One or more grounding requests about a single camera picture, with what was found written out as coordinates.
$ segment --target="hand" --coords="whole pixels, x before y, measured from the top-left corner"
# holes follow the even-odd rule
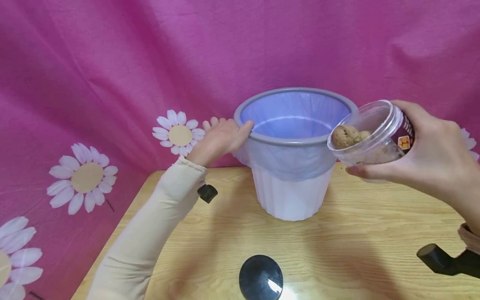
[[[460,127],[452,121],[438,119],[421,106],[392,101],[408,116],[415,129],[415,143],[403,158],[380,165],[357,165],[347,168],[351,175],[405,184],[455,209],[458,201],[480,191],[480,167],[469,153]]]
[[[237,151],[248,139],[253,122],[247,121],[239,128],[233,119],[219,120],[213,117],[210,122],[204,121],[203,126],[206,135],[193,147],[187,159],[197,165],[208,167],[223,155]]]

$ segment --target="daisy print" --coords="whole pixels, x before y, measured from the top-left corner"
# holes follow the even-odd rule
[[[465,143],[467,144],[467,149],[470,151],[470,154],[472,155],[472,157],[478,161],[480,156],[478,155],[478,153],[475,153],[472,151],[472,149],[477,145],[477,141],[475,141],[474,138],[470,137],[470,133],[465,128],[462,128],[462,134],[465,137]]]
[[[0,227],[0,300],[23,300],[24,286],[38,280],[42,268],[32,266],[42,256],[39,248],[24,248],[35,235],[24,216]]]
[[[100,154],[94,147],[74,144],[72,152],[75,157],[62,156],[60,165],[50,169],[50,175],[59,179],[47,188],[47,195],[53,208],[68,205],[68,214],[76,214],[82,205],[87,212],[92,212],[95,205],[102,205],[105,195],[112,191],[118,172],[116,166],[109,166],[110,160]]]
[[[154,127],[152,135],[161,140],[160,145],[170,148],[175,155],[187,156],[193,146],[205,136],[205,130],[197,128],[198,121],[187,122],[183,111],[177,114],[170,109],[166,118],[158,117],[156,121],[162,127]]]

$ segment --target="gray rim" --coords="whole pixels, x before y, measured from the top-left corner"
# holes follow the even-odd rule
[[[242,126],[243,122],[240,119],[240,113],[247,105],[266,96],[271,96],[271,95],[281,94],[281,93],[290,93],[290,92],[314,93],[314,94],[329,96],[345,104],[350,109],[351,113],[355,113],[356,111],[358,111],[357,106],[350,99],[342,95],[339,95],[337,93],[316,89],[316,88],[309,88],[309,87],[287,87],[287,88],[279,88],[276,90],[267,91],[249,98],[248,100],[240,104],[240,106],[235,110],[233,119],[235,120],[235,122],[237,122],[239,126]],[[249,138],[254,141],[261,142],[263,144],[270,144],[274,146],[304,147],[304,146],[326,144],[329,135],[330,134],[326,134],[326,135],[317,136],[317,137],[308,138],[308,139],[279,139],[279,138],[259,134],[256,132],[251,132]]]

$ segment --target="table surface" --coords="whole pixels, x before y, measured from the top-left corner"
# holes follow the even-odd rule
[[[152,174],[135,197],[73,300],[85,299],[95,270],[163,174]],[[336,164],[318,213],[299,221],[267,214],[256,199],[249,168],[211,169],[219,195],[199,201],[165,245],[147,300],[239,299],[238,277],[249,257],[280,265],[280,300],[480,299],[480,280],[431,272],[417,250],[437,243],[452,256],[465,246],[462,222],[447,205],[394,184],[368,184]]]

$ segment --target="flower petal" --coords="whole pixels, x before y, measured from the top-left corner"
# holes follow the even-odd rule
[[[198,121],[197,120],[190,120],[190,121],[187,122],[186,126],[187,126],[188,129],[197,128]]]
[[[80,207],[82,207],[83,203],[84,195],[78,192],[77,194],[75,194],[75,196],[73,196],[70,204],[68,205],[68,214],[75,215],[80,210]]]
[[[202,135],[192,135],[193,140],[195,141],[201,141],[204,137]]]
[[[50,200],[50,205],[52,208],[59,208],[68,203],[73,197],[74,194],[73,187],[69,186],[64,188],[61,192],[59,192],[55,197]]]
[[[109,185],[114,185],[117,180],[116,176],[105,176],[102,181],[108,183]]]
[[[174,110],[172,109],[167,110],[167,118],[170,121],[170,124],[172,124],[172,126],[179,124],[177,114],[175,113]]]
[[[93,160],[92,152],[90,152],[90,150],[88,150],[88,148],[84,144],[79,143],[79,146],[80,146],[80,149],[82,150],[82,153],[84,154],[85,163],[92,162]]]
[[[94,163],[100,162],[100,152],[95,148],[90,146],[90,152],[92,152],[92,160]]]
[[[103,170],[104,176],[113,176],[119,171],[119,168],[116,166],[108,166]]]
[[[470,151],[470,155],[472,155],[473,159],[475,159],[476,161],[478,161],[480,158],[480,155],[473,151]]]
[[[20,249],[10,256],[10,262],[15,268],[28,267],[36,263],[42,257],[40,248]]]
[[[28,227],[15,232],[0,241],[0,248],[5,254],[12,254],[25,246],[36,233],[35,228]]]
[[[92,191],[93,197],[95,199],[96,205],[102,205],[105,202],[105,195],[100,191],[99,188],[95,188]]]
[[[73,175],[73,171],[64,166],[54,166],[48,173],[57,179],[68,179]]]
[[[199,136],[205,136],[205,130],[203,130],[201,128],[194,128],[194,129],[192,129],[192,134],[199,135]]]
[[[170,148],[170,152],[175,154],[175,155],[178,155],[180,153],[180,147],[178,147],[177,145],[173,146]]]
[[[170,148],[173,146],[173,143],[171,141],[163,141],[163,142],[160,142],[160,145]]]
[[[163,128],[165,128],[167,130],[170,130],[170,128],[172,128],[172,124],[170,124],[170,121],[165,117],[158,117],[156,119],[156,121],[158,122],[158,124],[160,124]]]
[[[474,139],[469,138],[465,140],[465,144],[467,145],[467,149],[471,150],[475,148],[475,146],[477,145],[477,142]]]
[[[105,168],[106,166],[108,166],[109,163],[110,163],[110,160],[108,159],[108,157],[105,154],[100,154],[99,164],[102,166],[102,168]]]
[[[0,227],[0,240],[14,232],[20,231],[28,224],[28,219],[24,216],[18,216]]]
[[[85,195],[85,210],[88,213],[91,213],[95,207],[95,197],[93,196],[92,192],[88,192]]]
[[[72,186],[72,182],[70,180],[56,181],[47,188],[47,195],[55,196],[56,194],[61,192],[63,189],[68,188],[69,186]]]
[[[10,279],[17,284],[26,285],[38,280],[43,273],[42,268],[26,267],[10,271]]]
[[[153,132],[152,135],[158,139],[158,140],[161,140],[161,141],[166,141],[168,140],[168,134],[165,135],[163,133],[158,133],[158,132]]]
[[[465,128],[462,128],[462,135],[467,139],[470,137],[470,133],[465,129]]]
[[[85,159],[84,153],[83,153],[80,145],[79,144],[73,144],[72,151],[73,151],[73,154],[75,154],[75,157],[77,158],[77,160],[83,165],[85,163],[86,159]]]
[[[75,172],[79,167],[80,164],[78,163],[78,160],[76,160],[74,157],[64,155],[59,159],[59,163],[61,166],[64,166],[66,168],[69,168],[73,172]]]
[[[0,300],[24,300],[25,288],[18,283],[7,283],[0,288]]]
[[[161,128],[161,127],[154,127],[154,128],[153,128],[153,132],[161,133],[161,134],[164,134],[164,135],[168,135],[168,130],[166,130],[166,129],[164,129],[164,128]]]
[[[190,153],[193,149],[192,145],[188,144],[185,146],[187,148],[187,153]]]
[[[107,182],[105,181],[101,181],[99,184],[98,184],[98,188],[100,189],[100,191],[104,194],[108,194],[109,192],[112,191],[112,186],[110,184],[108,184]]]
[[[183,111],[179,112],[179,114],[177,115],[177,122],[179,123],[179,125],[185,125],[185,123],[187,122],[187,116]]]
[[[180,147],[180,155],[183,155],[183,156],[188,155],[187,147],[185,146]]]

